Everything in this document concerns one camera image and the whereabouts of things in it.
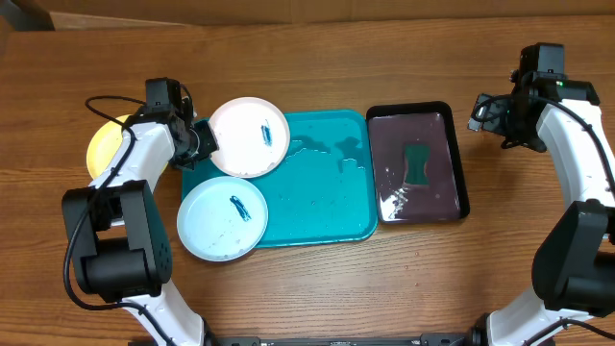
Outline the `pink white plate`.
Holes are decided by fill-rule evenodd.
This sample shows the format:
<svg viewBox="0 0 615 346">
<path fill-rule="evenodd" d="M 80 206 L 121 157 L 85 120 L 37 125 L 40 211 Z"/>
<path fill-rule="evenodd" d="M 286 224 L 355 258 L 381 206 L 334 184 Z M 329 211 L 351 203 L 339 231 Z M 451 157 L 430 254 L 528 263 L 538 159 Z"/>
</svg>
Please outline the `pink white plate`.
<svg viewBox="0 0 615 346">
<path fill-rule="evenodd" d="M 286 117 L 261 98 L 235 98 L 219 107 L 208 124 L 218 146 L 211 160 L 231 176 L 263 176 L 282 162 L 289 147 Z"/>
</svg>

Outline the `yellow plate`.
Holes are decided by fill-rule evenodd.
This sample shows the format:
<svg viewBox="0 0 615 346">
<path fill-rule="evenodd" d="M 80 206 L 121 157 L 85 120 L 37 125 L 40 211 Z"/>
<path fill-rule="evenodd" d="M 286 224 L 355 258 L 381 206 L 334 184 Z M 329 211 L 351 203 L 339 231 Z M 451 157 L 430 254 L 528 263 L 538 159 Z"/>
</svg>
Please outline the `yellow plate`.
<svg viewBox="0 0 615 346">
<path fill-rule="evenodd" d="M 172 136 L 167 125 L 156 122 L 135 124 L 131 130 L 136 136 L 135 146 L 110 186 L 146 180 L 154 188 L 174 154 Z M 87 170 L 93 178 L 91 185 L 98 187 L 108 178 L 127 151 L 130 139 L 127 131 L 121 132 L 121 127 L 112 122 L 96 132 L 86 152 Z"/>
</svg>

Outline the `green sponge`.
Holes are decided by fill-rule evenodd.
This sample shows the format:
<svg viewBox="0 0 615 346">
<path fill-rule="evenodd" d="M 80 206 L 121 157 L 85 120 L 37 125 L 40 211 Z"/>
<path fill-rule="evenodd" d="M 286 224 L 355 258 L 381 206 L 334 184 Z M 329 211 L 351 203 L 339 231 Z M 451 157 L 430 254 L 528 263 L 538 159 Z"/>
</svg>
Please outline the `green sponge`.
<svg viewBox="0 0 615 346">
<path fill-rule="evenodd" d="M 427 163 L 431 149 L 423 144 L 408 144 L 405 146 L 405 179 L 406 185 L 428 185 Z"/>
</svg>

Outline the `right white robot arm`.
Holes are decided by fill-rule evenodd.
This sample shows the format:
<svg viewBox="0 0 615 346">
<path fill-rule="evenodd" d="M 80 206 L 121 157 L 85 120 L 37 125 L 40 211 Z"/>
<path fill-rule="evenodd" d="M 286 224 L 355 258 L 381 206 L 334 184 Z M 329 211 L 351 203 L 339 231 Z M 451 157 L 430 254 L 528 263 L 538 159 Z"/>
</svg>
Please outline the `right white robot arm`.
<svg viewBox="0 0 615 346">
<path fill-rule="evenodd" d="M 561 44 L 525 47 L 512 91 L 480 95 L 471 113 L 469 129 L 503 136 L 502 148 L 550 154 L 564 213 L 534 255 L 530 287 L 481 317 L 467 345 L 552 345 L 571 326 L 614 337 L 589 322 L 614 311 L 614 257 L 600 249 L 614 238 L 614 154 L 596 90 L 564 65 Z"/>
</svg>

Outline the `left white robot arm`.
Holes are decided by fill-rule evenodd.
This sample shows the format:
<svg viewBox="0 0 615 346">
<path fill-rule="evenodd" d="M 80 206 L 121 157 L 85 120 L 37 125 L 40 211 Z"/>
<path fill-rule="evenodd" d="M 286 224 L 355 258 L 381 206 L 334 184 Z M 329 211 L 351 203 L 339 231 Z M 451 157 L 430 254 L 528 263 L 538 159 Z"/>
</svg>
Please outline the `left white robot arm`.
<svg viewBox="0 0 615 346">
<path fill-rule="evenodd" d="M 208 323 L 171 280 L 172 251 L 153 193 L 166 167 L 192 170 L 218 146 L 209 125 L 195 122 L 185 85 L 149 79 L 145 91 L 118 124 L 122 141 L 105 170 L 62 197 L 64 289 L 81 309 L 126 310 L 156 345 L 214 345 Z"/>
</svg>

